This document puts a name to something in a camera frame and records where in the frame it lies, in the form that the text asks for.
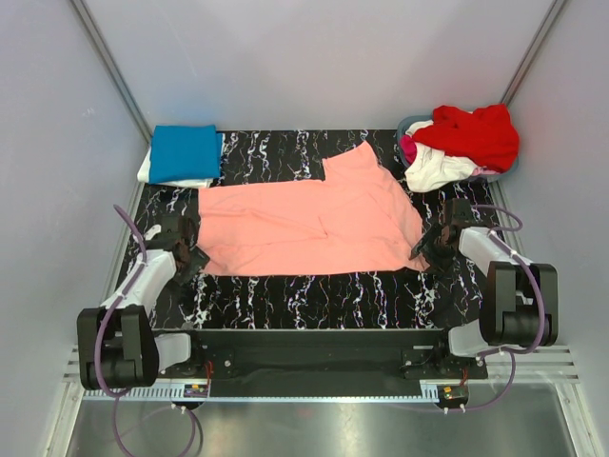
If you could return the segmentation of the salmon pink t shirt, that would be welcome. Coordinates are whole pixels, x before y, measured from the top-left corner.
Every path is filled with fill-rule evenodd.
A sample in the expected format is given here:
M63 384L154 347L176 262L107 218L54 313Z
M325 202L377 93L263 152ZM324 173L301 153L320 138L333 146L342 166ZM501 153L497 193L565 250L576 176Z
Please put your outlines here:
M215 276L427 269L422 217L366 142L325 159L324 179L201 189L198 246Z

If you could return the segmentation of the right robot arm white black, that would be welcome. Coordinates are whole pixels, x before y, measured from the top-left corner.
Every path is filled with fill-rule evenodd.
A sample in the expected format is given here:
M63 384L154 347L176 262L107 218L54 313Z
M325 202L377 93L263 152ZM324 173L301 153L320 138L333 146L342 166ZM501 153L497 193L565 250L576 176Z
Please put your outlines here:
M443 333L432 353L432 366L443 377L463 370L466 359L481 362L502 351L529 354L553 346L559 336L558 272L510 248L490 227L475 218L476 209L465 199L443 204L442 216L412 248L432 273L446 273L458 257L472 261L484 274L478 318Z

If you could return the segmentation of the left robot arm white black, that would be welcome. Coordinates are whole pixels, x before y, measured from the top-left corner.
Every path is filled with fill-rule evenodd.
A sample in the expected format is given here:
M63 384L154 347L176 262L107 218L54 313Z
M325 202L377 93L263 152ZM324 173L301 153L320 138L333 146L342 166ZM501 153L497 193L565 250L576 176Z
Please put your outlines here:
M186 216L169 216L146 234L135 233L141 252L118 288L97 308L77 317L81 385L86 390L152 386L175 367L198 375L206 355L187 332L155 334L149 315L163 291L178 292L208 263L197 246L198 227Z

